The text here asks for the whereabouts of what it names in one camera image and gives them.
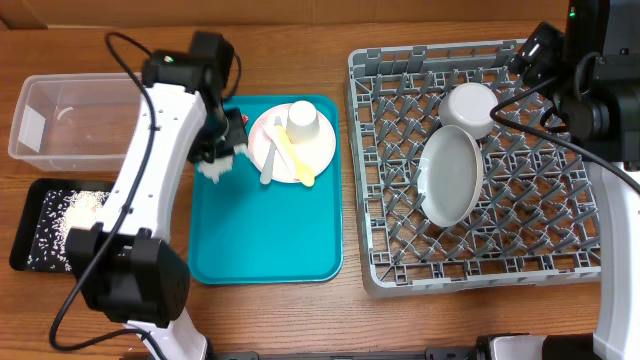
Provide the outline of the white napkin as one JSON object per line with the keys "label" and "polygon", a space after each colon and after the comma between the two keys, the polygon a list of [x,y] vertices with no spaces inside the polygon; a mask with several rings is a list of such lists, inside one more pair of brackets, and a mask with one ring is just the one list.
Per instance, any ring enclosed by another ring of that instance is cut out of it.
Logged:
{"label": "white napkin", "polygon": [[234,146],[230,155],[225,155],[221,158],[218,158],[213,163],[200,161],[196,164],[195,168],[203,176],[210,179],[214,184],[217,184],[220,181],[220,177],[222,175],[232,170],[234,160],[239,155],[251,158],[251,154],[247,144]]}

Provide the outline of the white paper cup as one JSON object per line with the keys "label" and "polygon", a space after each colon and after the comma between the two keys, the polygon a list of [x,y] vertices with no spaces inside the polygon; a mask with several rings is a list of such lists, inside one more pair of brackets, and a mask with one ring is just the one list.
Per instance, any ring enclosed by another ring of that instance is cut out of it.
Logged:
{"label": "white paper cup", "polygon": [[306,100],[292,103],[287,112],[286,132],[293,144],[315,141],[320,133],[316,107]]}

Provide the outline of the grey bowl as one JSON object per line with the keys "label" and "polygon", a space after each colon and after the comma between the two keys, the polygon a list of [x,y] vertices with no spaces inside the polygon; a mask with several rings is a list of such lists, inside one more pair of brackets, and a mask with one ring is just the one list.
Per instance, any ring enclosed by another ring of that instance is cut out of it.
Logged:
{"label": "grey bowl", "polygon": [[440,102],[438,115],[443,126],[455,125],[474,139],[487,136],[495,121],[490,110],[498,104],[494,92],[480,83],[465,83],[455,87]]}

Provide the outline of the grey plate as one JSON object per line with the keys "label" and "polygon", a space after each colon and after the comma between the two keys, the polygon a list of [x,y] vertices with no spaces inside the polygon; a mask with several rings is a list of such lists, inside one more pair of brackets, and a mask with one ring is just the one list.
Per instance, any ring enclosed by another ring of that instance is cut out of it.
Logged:
{"label": "grey plate", "polygon": [[447,125],[427,140],[418,165],[421,208],[439,227],[457,224],[476,206],[484,170],[480,149],[462,128]]}

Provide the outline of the white rice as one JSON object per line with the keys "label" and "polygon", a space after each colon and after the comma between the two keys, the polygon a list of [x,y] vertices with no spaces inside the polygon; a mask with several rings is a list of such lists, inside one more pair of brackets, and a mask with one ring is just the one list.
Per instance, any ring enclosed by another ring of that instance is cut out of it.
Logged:
{"label": "white rice", "polygon": [[90,229],[109,193],[105,191],[49,190],[36,223],[26,269],[69,273],[65,244],[71,228]]}

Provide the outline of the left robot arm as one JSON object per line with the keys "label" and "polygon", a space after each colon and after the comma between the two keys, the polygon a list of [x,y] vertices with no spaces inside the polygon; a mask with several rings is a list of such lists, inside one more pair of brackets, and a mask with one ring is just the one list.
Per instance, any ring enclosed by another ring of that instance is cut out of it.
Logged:
{"label": "left robot arm", "polygon": [[218,33],[195,32],[185,52],[148,51],[131,74],[140,109],[117,180],[94,224],[67,236],[72,295],[156,359],[214,355],[187,312],[190,270],[170,246],[170,223],[186,164],[218,180],[248,151],[241,111],[229,106],[240,75],[238,54]]}

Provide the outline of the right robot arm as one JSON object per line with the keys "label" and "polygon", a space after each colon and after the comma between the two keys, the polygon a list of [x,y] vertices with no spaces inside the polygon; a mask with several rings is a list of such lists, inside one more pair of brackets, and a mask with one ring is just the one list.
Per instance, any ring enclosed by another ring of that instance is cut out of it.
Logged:
{"label": "right robot arm", "polygon": [[[526,91],[490,111],[496,122],[579,155],[598,207],[601,303],[588,356],[639,356],[639,1],[571,0],[566,28],[542,22],[508,68]],[[539,128],[500,116],[539,94],[551,101]]]}

